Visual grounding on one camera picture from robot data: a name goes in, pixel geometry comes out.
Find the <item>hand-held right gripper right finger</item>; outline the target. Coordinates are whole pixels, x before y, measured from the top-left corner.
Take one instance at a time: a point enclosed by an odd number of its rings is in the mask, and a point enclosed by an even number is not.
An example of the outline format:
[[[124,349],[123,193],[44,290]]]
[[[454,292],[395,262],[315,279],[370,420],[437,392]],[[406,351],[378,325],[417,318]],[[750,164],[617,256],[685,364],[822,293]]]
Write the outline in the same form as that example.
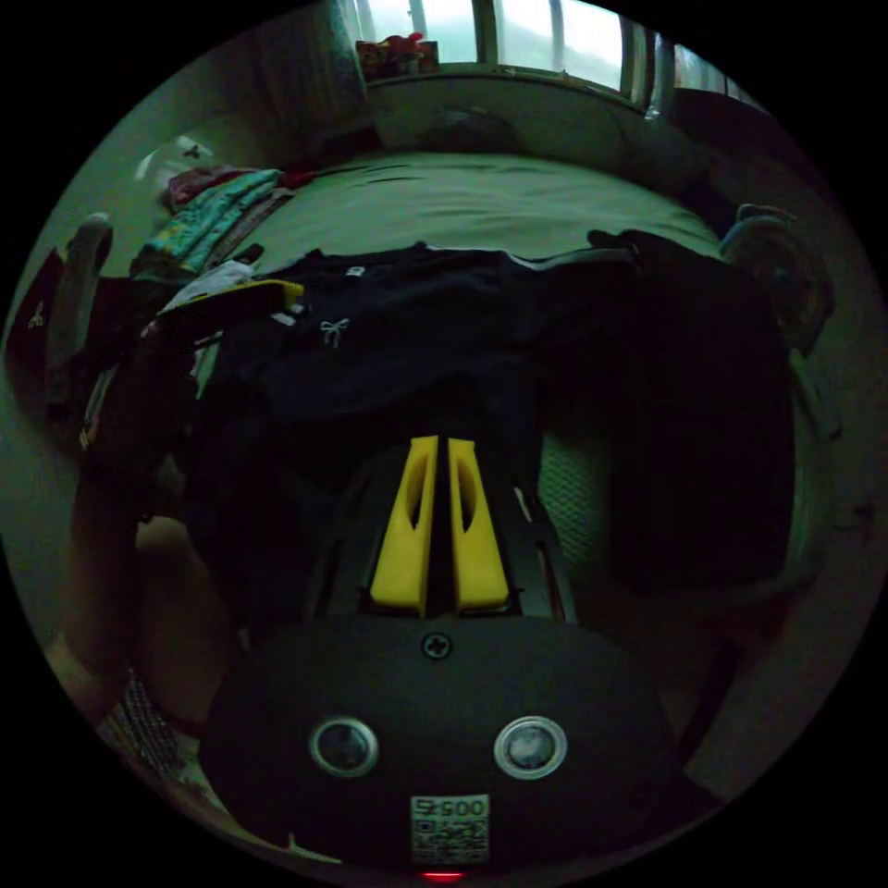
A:
[[[450,438],[447,446],[456,611],[500,609],[508,602],[509,586],[475,444]]]

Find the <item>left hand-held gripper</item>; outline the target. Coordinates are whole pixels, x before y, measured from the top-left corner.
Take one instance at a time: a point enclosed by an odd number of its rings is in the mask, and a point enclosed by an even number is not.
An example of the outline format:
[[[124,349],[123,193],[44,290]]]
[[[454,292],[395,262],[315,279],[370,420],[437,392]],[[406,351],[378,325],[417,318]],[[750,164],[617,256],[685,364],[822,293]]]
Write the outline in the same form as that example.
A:
[[[264,279],[203,293],[129,330],[81,438],[83,486],[182,486],[191,460],[202,353],[222,322],[299,311],[304,285]]]

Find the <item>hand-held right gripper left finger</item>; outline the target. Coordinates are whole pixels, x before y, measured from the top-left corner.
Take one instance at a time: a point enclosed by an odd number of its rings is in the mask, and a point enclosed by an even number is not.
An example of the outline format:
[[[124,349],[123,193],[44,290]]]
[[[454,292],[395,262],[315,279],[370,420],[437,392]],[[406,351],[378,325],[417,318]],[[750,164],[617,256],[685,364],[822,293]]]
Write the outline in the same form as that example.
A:
[[[426,614],[437,468],[438,437],[413,438],[370,585],[380,608]]]

